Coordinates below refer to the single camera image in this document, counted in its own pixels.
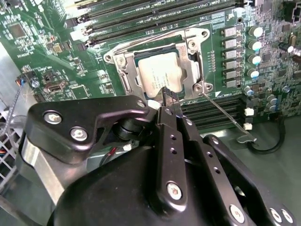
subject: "white connector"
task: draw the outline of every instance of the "white connector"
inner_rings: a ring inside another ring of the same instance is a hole
[[[253,116],[254,115],[254,109],[247,107],[245,109],[245,116]]]
[[[252,130],[253,129],[253,125],[250,123],[244,123],[244,130]]]

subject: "black memory slot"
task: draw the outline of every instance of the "black memory slot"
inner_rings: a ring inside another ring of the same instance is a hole
[[[189,13],[185,13],[185,14],[181,14],[181,15],[177,15],[177,16],[171,16],[169,18],[161,19],[161,20],[157,20],[157,21],[152,21],[148,24],[138,25],[138,26],[131,27],[128,29],[124,29],[122,31],[117,31],[117,32],[109,33],[109,34],[103,34],[101,36],[96,36],[95,38],[93,38],[89,41],[91,41],[91,45],[96,45],[96,44],[100,44],[104,41],[110,41],[115,38],[121,38],[123,36],[127,36],[128,34],[135,34],[136,32],[143,32],[150,28],[160,27],[162,25],[168,26],[168,23],[170,23],[170,24],[174,23],[174,22],[180,23],[180,22],[186,21],[187,19],[193,19],[194,16],[195,17],[199,17],[200,15],[206,16],[206,15],[211,14],[213,11],[219,12],[219,11],[224,11],[227,9],[233,9],[234,7],[235,7],[235,1],[232,0],[231,2],[225,2],[220,5],[214,5],[214,6],[210,6],[210,7],[206,7],[206,8],[201,8],[201,9],[195,10],[193,12],[189,12]]]
[[[133,19],[140,19],[143,16],[151,16],[151,15],[155,15],[155,14],[158,14],[158,13],[163,13],[163,10],[170,10],[170,9],[180,10],[180,8],[177,8],[177,7],[181,7],[181,6],[189,7],[191,3],[197,3],[197,2],[201,2],[201,1],[204,1],[204,0],[186,0],[185,2],[180,0],[180,1],[175,2],[173,4],[162,5],[158,8],[149,8],[149,9],[146,9],[146,10],[137,11],[132,15],[125,15],[124,18],[121,17],[121,18],[117,18],[115,20],[102,22],[102,23],[99,23],[99,24],[95,25],[95,28],[100,29],[100,28],[105,28],[105,27],[108,27],[108,26],[113,26],[113,25],[116,25],[116,24],[120,24],[120,23],[123,23],[123,22],[130,22]],[[140,6],[144,6],[144,5],[145,4],[141,4],[141,5],[135,6],[135,8],[139,8]],[[113,11],[113,12],[109,12],[109,13],[105,13],[105,14],[98,13],[98,12],[95,12],[93,14],[91,13],[91,14],[88,14],[88,19],[84,20],[84,22],[99,19],[101,17],[102,18],[108,17],[108,16],[111,16],[113,14],[118,14],[119,12],[121,12],[123,10],[124,9],[120,9],[118,11]]]

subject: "green circuit board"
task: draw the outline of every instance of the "green circuit board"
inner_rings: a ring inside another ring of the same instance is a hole
[[[288,42],[292,33],[298,43],[300,25],[282,19],[281,1],[255,6],[233,0],[185,2],[1,0],[0,41],[27,76],[38,101],[111,97],[124,95],[125,89],[115,65],[104,61],[108,51],[131,40],[195,25],[210,31],[201,44],[201,55],[205,81],[213,85],[212,99],[241,95],[249,86],[256,107],[254,122],[268,119],[267,97],[271,94],[278,99],[274,111],[287,116],[301,114],[301,76],[294,74],[298,65],[277,48],[279,42]],[[263,29],[261,37],[250,35],[254,26]],[[225,37],[225,29],[233,27],[235,35]],[[225,59],[225,42],[232,39],[237,39],[235,67],[239,70],[228,79],[225,73],[232,70],[225,64],[232,60]],[[253,40],[262,43],[260,51],[249,48]],[[258,65],[250,61],[254,54],[261,56]],[[259,76],[248,76],[250,70],[258,71]],[[58,88],[46,91],[50,83]],[[203,101],[199,97],[182,104]]]

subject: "wire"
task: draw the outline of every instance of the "wire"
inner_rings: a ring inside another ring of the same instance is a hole
[[[285,118],[282,114],[280,114],[274,121],[278,123],[278,130],[279,130],[279,140],[277,144],[272,148],[266,150],[260,150],[253,146],[253,142],[249,142],[246,144],[246,146],[251,152],[256,154],[271,154],[279,150],[279,148],[281,148],[282,144],[284,143],[285,134],[286,134],[285,124],[284,124]]]
[[[117,150],[118,148],[114,147],[107,154],[105,154],[104,157],[101,159],[99,166],[103,166],[104,164],[107,164],[114,156]]]

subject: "black cable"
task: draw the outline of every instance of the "black cable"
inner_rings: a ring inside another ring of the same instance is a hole
[[[278,140],[277,144],[272,148],[269,148],[266,150],[260,150],[253,146],[253,142],[249,142],[246,144],[246,146],[251,152],[256,153],[256,154],[271,154],[271,153],[276,152],[282,146],[282,144],[284,143],[285,134],[286,134],[285,124],[284,124],[285,118],[283,115],[280,114],[274,121],[277,122],[278,130],[279,130],[279,140]]]

